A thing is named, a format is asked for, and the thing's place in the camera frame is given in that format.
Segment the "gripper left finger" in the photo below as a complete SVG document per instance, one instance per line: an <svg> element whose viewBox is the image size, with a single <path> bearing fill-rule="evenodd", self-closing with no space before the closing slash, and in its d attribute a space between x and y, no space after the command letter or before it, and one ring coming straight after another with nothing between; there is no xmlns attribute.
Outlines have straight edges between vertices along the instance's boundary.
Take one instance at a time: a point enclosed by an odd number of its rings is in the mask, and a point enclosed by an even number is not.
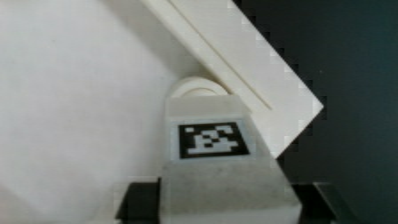
<svg viewBox="0 0 398 224"><path fill-rule="evenodd" d="M115 212L119 224L160 224L160 186L160 178L129 183Z"/></svg>

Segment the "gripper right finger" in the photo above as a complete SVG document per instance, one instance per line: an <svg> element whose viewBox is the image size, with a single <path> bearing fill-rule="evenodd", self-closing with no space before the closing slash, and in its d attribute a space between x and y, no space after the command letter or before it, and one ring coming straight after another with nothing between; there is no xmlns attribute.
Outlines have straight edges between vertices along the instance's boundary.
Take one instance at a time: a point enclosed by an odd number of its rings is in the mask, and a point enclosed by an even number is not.
<svg viewBox="0 0 398 224"><path fill-rule="evenodd" d="M343 196L327 182L291 184L300 202L298 224L355 224L355 215Z"/></svg>

